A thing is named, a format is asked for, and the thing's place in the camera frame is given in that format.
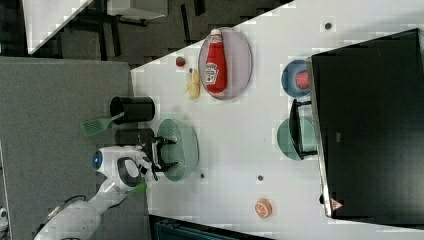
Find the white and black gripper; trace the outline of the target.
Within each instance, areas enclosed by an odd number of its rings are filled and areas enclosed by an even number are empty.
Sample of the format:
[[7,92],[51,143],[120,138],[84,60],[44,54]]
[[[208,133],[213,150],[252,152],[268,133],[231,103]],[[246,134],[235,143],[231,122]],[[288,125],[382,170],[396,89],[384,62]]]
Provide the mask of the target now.
[[168,144],[176,144],[176,141],[173,141],[171,139],[157,136],[153,137],[151,139],[148,139],[144,141],[141,144],[141,151],[145,153],[146,155],[146,161],[150,164],[150,169],[153,175],[153,179],[155,181],[158,180],[157,173],[158,172],[166,172],[173,168],[174,166],[178,165],[178,162],[160,162],[159,163],[159,156],[158,156],[158,148],[157,146],[159,144],[162,145],[168,145]]

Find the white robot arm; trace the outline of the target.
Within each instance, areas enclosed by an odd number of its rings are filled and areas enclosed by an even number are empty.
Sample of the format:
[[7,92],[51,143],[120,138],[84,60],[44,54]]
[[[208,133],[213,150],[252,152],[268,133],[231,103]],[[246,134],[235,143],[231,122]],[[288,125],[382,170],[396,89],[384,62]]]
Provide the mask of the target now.
[[165,163],[161,148],[174,145],[175,140],[154,137],[150,143],[152,155],[143,146],[110,146],[98,149],[93,158],[93,169],[105,180],[90,200],[65,201],[49,213],[38,228],[33,240],[89,240],[101,223],[101,216],[121,204],[138,186],[147,187],[144,177],[148,172],[165,172],[177,162]]

